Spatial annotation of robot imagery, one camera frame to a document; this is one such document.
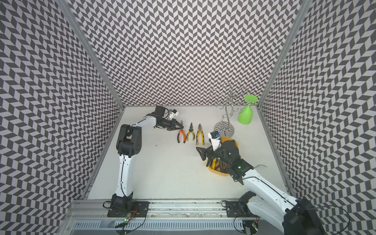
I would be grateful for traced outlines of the orange black needle-nose pliers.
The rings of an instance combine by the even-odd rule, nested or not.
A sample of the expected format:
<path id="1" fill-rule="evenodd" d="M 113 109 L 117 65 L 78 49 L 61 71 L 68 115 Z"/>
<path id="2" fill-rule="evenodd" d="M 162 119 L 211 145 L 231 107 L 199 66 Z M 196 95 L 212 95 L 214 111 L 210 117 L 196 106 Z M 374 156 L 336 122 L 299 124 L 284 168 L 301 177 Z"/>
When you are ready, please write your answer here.
<path id="1" fill-rule="evenodd" d="M 184 131 L 183 121 L 180 122 L 180 130 L 179 130 L 179 133 L 177 135 L 177 143 L 181 142 L 180 141 L 181 137 L 183 137 L 183 143 L 185 144 L 186 143 L 186 134 L 185 134 L 185 131 Z"/>

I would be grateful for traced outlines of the large yellow black pliers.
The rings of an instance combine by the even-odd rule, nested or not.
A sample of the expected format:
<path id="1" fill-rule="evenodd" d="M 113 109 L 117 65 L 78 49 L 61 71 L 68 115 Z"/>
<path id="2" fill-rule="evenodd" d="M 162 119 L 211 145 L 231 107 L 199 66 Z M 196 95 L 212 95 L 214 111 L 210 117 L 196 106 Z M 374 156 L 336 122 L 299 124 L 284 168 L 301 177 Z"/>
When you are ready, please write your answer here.
<path id="1" fill-rule="evenodd" d="M 203 130 L 202 130 L 202 125 L 199 124 L 198 126 L 198 129 L 197 129 L 197 134 L 196 134 L 196 145 L 198 146 L 199 145 L 199 140 L 201 138 L 201 143 L 204 145 L 205 142 L 204 142 L 204 134 L 203 134 Z"/>

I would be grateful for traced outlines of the small yellow needle-nose pliers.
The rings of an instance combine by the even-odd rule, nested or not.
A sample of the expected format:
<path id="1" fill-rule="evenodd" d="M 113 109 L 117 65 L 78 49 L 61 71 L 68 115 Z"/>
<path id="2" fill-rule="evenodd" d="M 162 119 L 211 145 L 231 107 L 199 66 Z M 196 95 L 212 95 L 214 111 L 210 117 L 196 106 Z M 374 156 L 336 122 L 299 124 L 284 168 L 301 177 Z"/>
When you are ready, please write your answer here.
<path id="1" fill-rule="evenodd" d="M 190 124 L 190 127 L 189 127 L 189 131 L 186 135 L 186 140 L 189 141 L 190 140 L 190 135 L 192 135 L 192 140 L 194 141 L 195 140 L 195 134 L 194 134 L 194 129 L 193 129 L 193 123 Z"/>

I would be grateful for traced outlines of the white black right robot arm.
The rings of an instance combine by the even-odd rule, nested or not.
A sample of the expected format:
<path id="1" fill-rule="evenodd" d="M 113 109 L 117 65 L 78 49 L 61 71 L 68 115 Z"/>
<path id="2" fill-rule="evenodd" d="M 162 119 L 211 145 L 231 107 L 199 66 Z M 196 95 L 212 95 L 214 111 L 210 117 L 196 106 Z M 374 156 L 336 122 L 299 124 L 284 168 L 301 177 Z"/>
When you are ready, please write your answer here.
<path id="1" fill-rule="evenodd" d="M 326 232 L 314 206 L 306 199 L 286 194 L 262 177 L 241 158 L 236 141 L 211 141 L 211 147 L 197 147 L 202 160 L 218 160 L 227 166 L 234 181 L 246 186 L 259 201 L 247 202 L 251 214 L 259 216 L 285 235 L 324 235 Z"/>

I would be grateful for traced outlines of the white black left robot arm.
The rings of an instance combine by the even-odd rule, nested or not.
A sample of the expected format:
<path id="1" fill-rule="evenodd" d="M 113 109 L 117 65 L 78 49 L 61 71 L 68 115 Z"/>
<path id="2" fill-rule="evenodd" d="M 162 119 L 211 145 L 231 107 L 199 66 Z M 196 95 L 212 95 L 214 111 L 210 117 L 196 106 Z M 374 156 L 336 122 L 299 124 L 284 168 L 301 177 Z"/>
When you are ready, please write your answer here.
<path id="1" fill-rule="evenodd" d="M 142 130 L 145 128 L 159 128 L 167 131 L 176 131 L 184 128 L 182 122 L 174 117 L 179 112 L 156 106 L 154 112 L 147 114 L 134 124 L 123 124 L 117 138 L 116 149 L 119 154 L 119 175 L 117 188 L 111 198 L 109 217 L 127 214 L 134 209 L 132 175 L 135 155 L 142 148 Z"/>

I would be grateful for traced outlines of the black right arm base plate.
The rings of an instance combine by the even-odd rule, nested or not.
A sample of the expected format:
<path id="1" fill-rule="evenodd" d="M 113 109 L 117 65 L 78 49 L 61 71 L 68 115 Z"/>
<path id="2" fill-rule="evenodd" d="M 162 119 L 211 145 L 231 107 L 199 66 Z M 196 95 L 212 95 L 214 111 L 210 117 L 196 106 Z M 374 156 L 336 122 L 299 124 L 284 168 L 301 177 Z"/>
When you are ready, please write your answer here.
<path id="1" fill-rule="evenodd" d="M 221 205 L 225 208 L 227 217 L 256 217 L 252 214 L 244 202 L 239 201 L 222 201 Z"/>

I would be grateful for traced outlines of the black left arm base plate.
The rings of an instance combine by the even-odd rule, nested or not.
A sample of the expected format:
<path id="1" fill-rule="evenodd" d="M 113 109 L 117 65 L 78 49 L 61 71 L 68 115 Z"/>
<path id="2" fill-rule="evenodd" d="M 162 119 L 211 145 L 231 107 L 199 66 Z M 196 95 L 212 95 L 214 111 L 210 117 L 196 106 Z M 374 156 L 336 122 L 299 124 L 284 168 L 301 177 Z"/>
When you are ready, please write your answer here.
<path id="1" fill-rule="evenodd" d="M 146 217 L 148 213 L 150 202 L 149 201 L 136 201 L 133 200 L 131 207 L 126 208 L 125 205 L 110 204 L 107 217 L 121 218 L 126 217 L 129 213 L 136 212 L 134 217 Z"/>

